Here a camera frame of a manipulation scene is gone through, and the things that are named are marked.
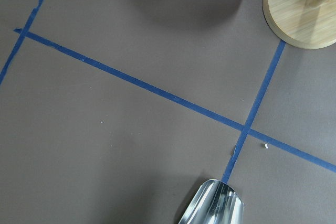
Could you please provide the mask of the metal ice scoop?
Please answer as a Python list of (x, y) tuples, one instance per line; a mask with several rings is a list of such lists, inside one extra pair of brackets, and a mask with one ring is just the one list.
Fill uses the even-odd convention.
[(244, 203), (226, 183), (209, 179), (202, 183), (179, 223), (243, 223)]

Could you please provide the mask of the wooden paper towel stand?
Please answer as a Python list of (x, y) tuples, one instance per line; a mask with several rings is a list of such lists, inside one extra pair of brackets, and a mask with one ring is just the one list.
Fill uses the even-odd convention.
[(335, 0), (262, 0), (264, 17), (283, 41), (304, 49), (335, 43)]

